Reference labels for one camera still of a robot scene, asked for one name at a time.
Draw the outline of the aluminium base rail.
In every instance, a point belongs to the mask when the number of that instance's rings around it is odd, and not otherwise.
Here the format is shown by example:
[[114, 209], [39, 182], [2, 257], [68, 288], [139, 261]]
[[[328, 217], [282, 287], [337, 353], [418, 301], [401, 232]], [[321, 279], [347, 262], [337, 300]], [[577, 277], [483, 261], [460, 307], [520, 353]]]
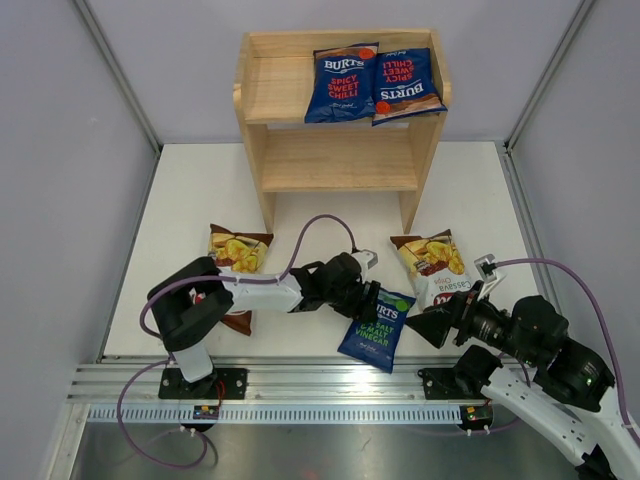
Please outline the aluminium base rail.
[[[159, 357], [108, 357], [79, 365], [69, 403], [113, 403], [126, 382]], [[394, 372], [383, 373], [343, 357], [221, 357], [214, 365], [248, 371], [246, 404], [409, 404], [425, 399], [418, 371], [452, 367], [455, 356], [401, 357]]]

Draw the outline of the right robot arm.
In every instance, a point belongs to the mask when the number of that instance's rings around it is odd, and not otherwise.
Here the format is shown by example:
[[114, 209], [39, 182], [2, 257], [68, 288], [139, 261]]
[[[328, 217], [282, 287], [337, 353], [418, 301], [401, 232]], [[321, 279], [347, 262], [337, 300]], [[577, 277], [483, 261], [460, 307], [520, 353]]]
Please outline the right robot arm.
[[542, 296], [524, 297], [507, 312], [483, 287], [476, 282], [407, 319], [436, 348], [451, 330], [455, 345], [474, 342], [443, 373], [419, 371], [425, 395], [498, 402], [552, 443], [582, 479], [638, 478], [639, 445], [606, 362], [569, 337], [568, 320]]

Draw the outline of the chuba cassava chips bag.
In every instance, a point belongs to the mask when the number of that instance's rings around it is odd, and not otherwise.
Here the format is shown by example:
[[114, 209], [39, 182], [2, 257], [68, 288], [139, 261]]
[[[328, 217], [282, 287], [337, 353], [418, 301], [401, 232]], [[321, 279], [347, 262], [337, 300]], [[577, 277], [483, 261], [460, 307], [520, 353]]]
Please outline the chuba cassava chips bag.
[[[262, 267], [267, 251], [274, 239], [272, 233], [234, 232], [217, 224], [210, 224], [208, 255], [223, 271], [257, 273]], [[204, 293], [192, 288], [189, 292], [192, 303], [200, 303]], [[221, 322], [232, 330], [251, 336], [252, 312], [235, 311], [225, 315]]]
[[432, 236], [391, 236], [413, 287], [420, 310], [446, 303], [458, 291], [472, 287], [472, 279], [452, 231]]

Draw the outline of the right Chuba cassava chips bag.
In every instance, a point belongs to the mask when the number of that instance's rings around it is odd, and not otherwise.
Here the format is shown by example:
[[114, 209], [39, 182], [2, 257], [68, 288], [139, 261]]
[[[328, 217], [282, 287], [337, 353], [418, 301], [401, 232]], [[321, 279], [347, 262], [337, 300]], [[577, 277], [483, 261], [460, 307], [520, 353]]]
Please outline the right Chuba cassava chips bag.
[[446, 303], [458, 291], [472, 287], [472, 279], [452, 231], [432, 236], [391, 236], [413, 287], [420, 310]]

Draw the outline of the Burts sea salt vinegar bag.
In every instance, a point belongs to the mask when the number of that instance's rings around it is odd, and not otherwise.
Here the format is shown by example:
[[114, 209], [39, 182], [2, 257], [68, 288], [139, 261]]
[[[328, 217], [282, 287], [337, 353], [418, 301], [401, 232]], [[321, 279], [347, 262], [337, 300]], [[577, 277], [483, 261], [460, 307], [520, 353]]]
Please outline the Burts sea salt vinegar bag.
[[391, 374], [400, 335], [415, 302], [412, 296], [380, 289], [376, 320], [353, 321], [337, 352]]

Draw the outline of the small blue Burts chilli bag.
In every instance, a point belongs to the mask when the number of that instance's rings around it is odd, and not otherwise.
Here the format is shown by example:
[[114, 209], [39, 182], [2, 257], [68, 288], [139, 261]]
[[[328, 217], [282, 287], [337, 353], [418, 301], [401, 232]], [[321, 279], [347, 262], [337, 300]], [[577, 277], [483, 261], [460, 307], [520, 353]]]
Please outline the small blue Burts chilli bag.
[[338, 123], [372, 117], [379, 43], [315, 50], [314, 88], [305, 123]]

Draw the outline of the left Chuba cassava chips bag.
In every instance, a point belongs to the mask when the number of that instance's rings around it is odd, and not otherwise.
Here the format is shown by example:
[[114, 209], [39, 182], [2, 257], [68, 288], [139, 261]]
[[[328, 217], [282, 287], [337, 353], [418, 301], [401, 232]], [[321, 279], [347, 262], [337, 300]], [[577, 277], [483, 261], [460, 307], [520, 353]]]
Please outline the left Chuba cassava chips bag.
[[[217, 224], [210, 224], [208, 255], [223, 271], [257, 273], [262, 267], [267, 251], [274, 239], [272, 233], [234, 232]], [[200, 303], [204, 293], [192, 288], [189, 292], [192, 303]], [[235, 311], [225, 315], [221, 322], [232, 330], [251, 336], [252, 312]]]

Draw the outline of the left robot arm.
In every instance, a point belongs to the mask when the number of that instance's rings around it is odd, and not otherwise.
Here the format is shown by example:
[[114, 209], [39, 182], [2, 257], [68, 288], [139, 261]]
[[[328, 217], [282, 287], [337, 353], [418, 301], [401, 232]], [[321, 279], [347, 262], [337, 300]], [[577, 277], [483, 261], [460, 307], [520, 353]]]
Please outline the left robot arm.
[[244, 312], [312, 312], [327, 305], [360, 323], [377, 320], [380, 283], [366, 279], [378, 263], [371, 250], [342, 252], [274, 275], [225, 272], [199, 257], [147, 294], [159, 338], [177, 364], [177, 386], [195, 398], [208, 396], [219, 374], [205, 337], [223, 317]]

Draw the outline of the large blue Burts chilli bag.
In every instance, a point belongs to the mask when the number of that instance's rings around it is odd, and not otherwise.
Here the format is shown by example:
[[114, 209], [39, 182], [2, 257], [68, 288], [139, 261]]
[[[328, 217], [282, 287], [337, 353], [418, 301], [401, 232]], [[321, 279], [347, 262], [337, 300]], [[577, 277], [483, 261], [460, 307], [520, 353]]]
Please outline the large blue Burts chilli bag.
[[434, 84], [430, 54], [429, 48], [413, 48], [378, 55], [373, 126], [447, 111]]

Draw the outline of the wooden two-tier shelf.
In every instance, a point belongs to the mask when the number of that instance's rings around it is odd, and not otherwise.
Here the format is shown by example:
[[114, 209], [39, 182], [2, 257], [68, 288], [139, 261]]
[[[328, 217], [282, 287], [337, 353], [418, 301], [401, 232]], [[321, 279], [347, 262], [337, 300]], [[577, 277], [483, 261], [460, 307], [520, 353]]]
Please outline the wooden two-tier shelf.
[[377, 42], [381, 51], [427, 47], [444, 104], [452, 83], [434, 29], [305, 30], [244, 34], [233, 103], [266, 230], [276, 196], [285, 192], [391, 191], [409, 232], [446, 122], [431, 113], [381, 126], [370, 120], [307, 124], [313, 91], [313, 53]]

